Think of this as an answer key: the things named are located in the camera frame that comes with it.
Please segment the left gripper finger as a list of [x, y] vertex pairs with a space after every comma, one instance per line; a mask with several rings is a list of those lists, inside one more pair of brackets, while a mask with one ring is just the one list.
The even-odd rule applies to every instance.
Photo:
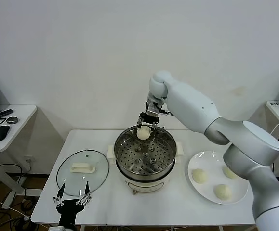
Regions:
[[58, 190], [57, 196], [53, 198], [54, 203], [56, 204], [56, 207], [63, 206], [62, 197], [64, 194], [65, 184], [62, 185], [62, 187]]
[[89, 182], [87, 181], [83, 196], [76, 202], [77, 205], [86, 206], [91, 200]]

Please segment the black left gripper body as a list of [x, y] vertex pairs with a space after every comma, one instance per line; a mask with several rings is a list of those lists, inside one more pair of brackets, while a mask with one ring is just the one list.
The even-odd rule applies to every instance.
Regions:
[[76, 216], [84, 209], [84, 205], [78, 202], [78, 199], [63, 200], [56, 206], [60, 214], [59, 225], [74, 225]]

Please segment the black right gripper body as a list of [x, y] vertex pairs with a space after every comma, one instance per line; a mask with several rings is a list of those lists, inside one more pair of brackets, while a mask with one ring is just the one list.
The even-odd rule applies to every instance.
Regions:
[[139, 115], [139, 121], [145, 122], [148, 124], [157, 124], [159, 123], [159, 118], [157, 116], [148, 115], [146, 112], [141, 112]]

